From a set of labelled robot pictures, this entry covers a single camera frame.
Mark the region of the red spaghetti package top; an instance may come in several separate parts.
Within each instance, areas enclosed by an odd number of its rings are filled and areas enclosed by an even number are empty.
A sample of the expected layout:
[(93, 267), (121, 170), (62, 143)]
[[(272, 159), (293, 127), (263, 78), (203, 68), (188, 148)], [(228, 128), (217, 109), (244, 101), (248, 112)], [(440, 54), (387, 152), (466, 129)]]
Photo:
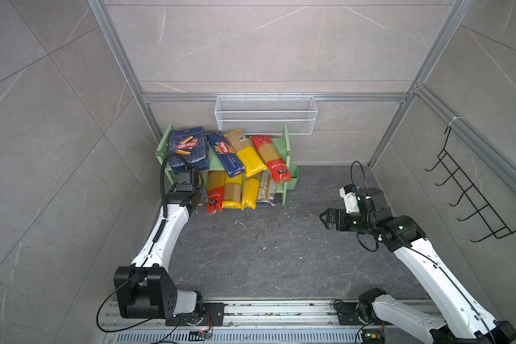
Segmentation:
[(272, 178), (276, 184), (285, 183), (291, 180), (291, 174), (285, 161), (269, 136), (251, 137), (259, 156), (265, 162)]

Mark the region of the blue Barilla pasta box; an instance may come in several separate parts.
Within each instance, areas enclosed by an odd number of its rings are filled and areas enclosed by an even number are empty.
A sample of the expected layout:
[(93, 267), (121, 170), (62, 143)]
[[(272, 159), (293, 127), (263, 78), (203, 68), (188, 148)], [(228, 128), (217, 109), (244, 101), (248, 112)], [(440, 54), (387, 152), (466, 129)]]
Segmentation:
[(209, 142), (203, 127), (170, 132), (169, 152), (179, 154), (198, 171), (209, 170)]

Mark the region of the red spaghetti package floor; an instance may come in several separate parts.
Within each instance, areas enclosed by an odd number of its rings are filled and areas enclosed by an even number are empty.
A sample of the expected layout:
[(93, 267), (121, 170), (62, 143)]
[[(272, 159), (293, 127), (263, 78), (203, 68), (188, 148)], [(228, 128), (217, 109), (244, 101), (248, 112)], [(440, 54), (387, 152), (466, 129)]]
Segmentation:
[(212, 215), (223, 210), (224, 185), (226, 173), (224, 171), (210, 171), (207, 180), (208, 202), (206, 213)]

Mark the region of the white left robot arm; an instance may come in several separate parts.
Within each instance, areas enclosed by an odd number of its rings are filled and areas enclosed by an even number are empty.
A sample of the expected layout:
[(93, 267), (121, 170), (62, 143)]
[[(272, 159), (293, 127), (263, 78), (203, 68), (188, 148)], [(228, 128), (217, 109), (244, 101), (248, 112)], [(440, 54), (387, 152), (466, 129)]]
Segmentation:
[(122, 318), (203, 318), (202, 294), (180, 290), (169, 275), (176, 242), (201, 200), (200, 179), (199, 172), (184, 170), (177, 183), (161, 192), (161, 210), (149, 238), (130, 265), (117, 268), (113, 282)]

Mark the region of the yellow brown spaghetti package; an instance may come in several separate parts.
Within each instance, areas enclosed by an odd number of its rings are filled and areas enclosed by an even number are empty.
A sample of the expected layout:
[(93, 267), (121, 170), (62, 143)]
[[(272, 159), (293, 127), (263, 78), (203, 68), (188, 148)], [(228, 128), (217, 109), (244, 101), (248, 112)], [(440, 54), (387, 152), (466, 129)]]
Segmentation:
[(242, 162), (247, 178), (267, 170), (266, 165), (241, 129), (233, 130), (224, 137)]

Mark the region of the blue Barilla spaghetti package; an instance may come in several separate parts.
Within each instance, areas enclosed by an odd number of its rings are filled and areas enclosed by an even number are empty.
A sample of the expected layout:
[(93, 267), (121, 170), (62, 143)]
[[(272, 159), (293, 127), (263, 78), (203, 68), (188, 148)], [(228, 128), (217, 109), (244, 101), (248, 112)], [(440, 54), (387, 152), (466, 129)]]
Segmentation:
[(221, 131), (209, 133), (206, 138), (229, 178), (240, 176), (245, 172), (243, 163)]

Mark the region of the yellow Pastatime spaghetti package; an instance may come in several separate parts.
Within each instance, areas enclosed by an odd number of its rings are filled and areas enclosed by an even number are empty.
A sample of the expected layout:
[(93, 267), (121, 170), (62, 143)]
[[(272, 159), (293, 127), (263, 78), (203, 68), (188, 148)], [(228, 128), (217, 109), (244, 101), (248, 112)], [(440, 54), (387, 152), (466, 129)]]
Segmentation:
[(222, 202), (223, 209), (242, 208), (242, 182), (242, 174), (233, 178), (229, 178), (229, 176), (225, 174), (224, 197)]

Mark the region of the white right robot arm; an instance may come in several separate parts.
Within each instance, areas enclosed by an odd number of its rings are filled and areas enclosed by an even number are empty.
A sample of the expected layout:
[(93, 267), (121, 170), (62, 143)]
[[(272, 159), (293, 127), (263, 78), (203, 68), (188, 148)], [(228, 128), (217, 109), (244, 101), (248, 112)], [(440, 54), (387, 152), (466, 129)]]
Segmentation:
[(384, 245), (412, 272), (437, 306), (439, 316), (407, 305), (374, 288), (362, 294), (356, 315), (365, 325), (390, 323), (423, 343), (512, 343), (516, 329), (481, 306), (437, 254), (427, 235), (409, 216), (392, 215), (384, 192), (348, 184), (340, 190), (342, 209), (326, 209), (326, 229), (371, 235), (374, 252)]

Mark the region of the clear grey spaghetti package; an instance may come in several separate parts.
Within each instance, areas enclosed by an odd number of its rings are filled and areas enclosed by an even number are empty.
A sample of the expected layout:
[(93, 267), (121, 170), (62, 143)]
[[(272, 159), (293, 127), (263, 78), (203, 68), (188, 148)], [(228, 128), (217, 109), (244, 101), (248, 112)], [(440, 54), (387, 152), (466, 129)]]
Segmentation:
[(269, 204), (275, 203), (275, 193), (277, 184), (272, 178), (270, 172), (263, 171), (260, 177), (259, 193), (257, 196), (258, 204)]

